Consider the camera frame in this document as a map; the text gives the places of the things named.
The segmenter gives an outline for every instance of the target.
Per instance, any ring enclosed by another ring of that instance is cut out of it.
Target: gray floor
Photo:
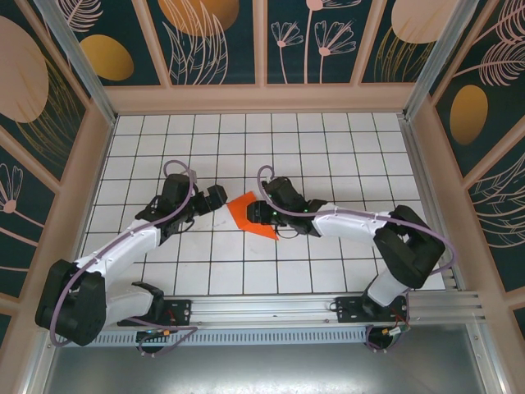
[[[484,392],[463,328],[414,328],[388,354],[363,344],[60,349],[48,394],[474,394]]]

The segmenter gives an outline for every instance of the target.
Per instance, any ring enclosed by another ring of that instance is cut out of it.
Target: floral wallpaper
[[[468,193],[505,290],[525,286],[525,138]]]
[[[267,83],[348,83],[371,2],[268,1]]]
[[[148,0],[173,85],[255,83],[251,0]]]
[[[500,1],[436,104],[464,176],[525,116],[524,71],[525,2]]]
[[[54,193],[0,147],[0,297],[19,297]]]
[[[387,0],[362,82],[415,82],[457,1]]]
[[[430,95],[433,96],[434,92],[436,92],[437,87],[440,85],[441,81],[443,80],[443,77],[445,76],[445,73],[449,70],[450,63],[452,62],[452,59],[456,57],[458,54],[458,51],[461,49],[465,39],[467,38],[468,34],[470,33],[471,28],[473,27],[474,23],[476,23],[477,18],[479,17],[479,14],[483,11],[483,8],[486,6],[488,0],[479,0],[477,2],[476,10],[474,10],[474,13],[470,17],[467,27],[463,30],[463,33],[461,34],[461,37],[459,37],[458,43],[452,50],[452,53],[449,55],[449,58],[447,59],[446,63],[443,65],[443,68],[441,69],[439,75],[436,77],[436,80],[432,84],[432,87],[430,88]]]
[[[11,0],[0,7],[0,37],[0,127],[60,180],[84,104]]]
[[[131,0],[56,4],[103,85],[160,85]],[[33,0],[31,5],[42,18]]]

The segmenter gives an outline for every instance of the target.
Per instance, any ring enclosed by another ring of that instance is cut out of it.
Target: orange object
[[[273,240],[278,241],[279,238],[277,237],[276,232],[272,226],[267,224],[251,223],[246,217],[246,208],[255,201],[257,201],[255,194],[252,191],[249,191],[245,195],[241,195],[238,199],[234,199],[227,204],[231,216],[233,217],[233,220],[235,220],[235,224],[240,230],[251,232],[253,234],[257,234],[258,236],[272,238]]]

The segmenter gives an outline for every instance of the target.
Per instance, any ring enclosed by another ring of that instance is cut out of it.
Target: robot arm
[[[441,241],[422,231],[377,219],[395,218],[428,228],[409,207],[398,205],[393,212],[370,213],[364,217],[346,213],[323,200],[306,201],[283,176],[262,185],[274,204],[291,213],[334,213],[295,217],[275,211],[266,201],[256,201],[248,206],[250,222],[290,226],[299,234],[338,236],[377,247],[388,269],[378,275],[363,294],[363,309],[371,316],[379,314],[407,289],[421,288],[445,251]]]
[[[135,216],[126,229],[130,236],[119,241],[121,236],[108,242],[109,251],[97,259],[76,281],[66,297],[57,319],[56,332],[78,345],[87,345],[103,327],[130,317],[141,317],[156,323],[166,312],[163,292],[142,282],[120,284],[117,278],[137,259],[162,245],[170,236],[181,233],[183,223],[192,223],[194,217],[219,209],[227,200],[222,186],[208,188],[208,196],[197,187],[189,203],[171,220],[154,227],[133,229],[144,224],[166,218],[178,209],[189,191],[189,178],[182,174],[171,174],[165,181],[162,194],[156,196],[148,206]],[[35,322],[50,328],[57,301],[70,281],[81,268],[98,256],[98,251],[70,263],[56,262],[48,273]]]

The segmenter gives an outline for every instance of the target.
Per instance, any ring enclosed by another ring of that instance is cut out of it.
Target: white plastic arm segment
[[[390,271],[386,269],[380,273],[368,288],[368,296],[380,306],[390,305],[395,297],[407,290],[406,285],[398,282]]]
[[[126,229],[136,228],[148,223],[145,220],[134,220]],[[105,254],[100,261],[87,269],[89,273],[99,272],[106,280],[106,291],[109,286],[128,268],[134,261],[144,256],[150,250],[157,248],[161,242],[160,230],[156,227],[150,227],[129,236],[120,244],[115,246],[110,252]],[[82,257],[75,262],[79,268],[86,265],[97,253],[95,250],[92,254]]]
[[[331,203],[322,206],[323,211],[333,209],[337,209],[337,207]],[[380,212],[377,215],[390,216],[388,212]],[[376,235],[376,230],[385,225],[386,222],[382,220],[363,218],[347,213],[334,213],[313,219],[313,226],[320,236],[350,238],[352,241],[362,242],[367,245],[374,245],[373,239]]]
[[[151,307],[153,296],[142,287],[115,283],[106,292],[106,322],[104,327],[130,316],[143,316]]]

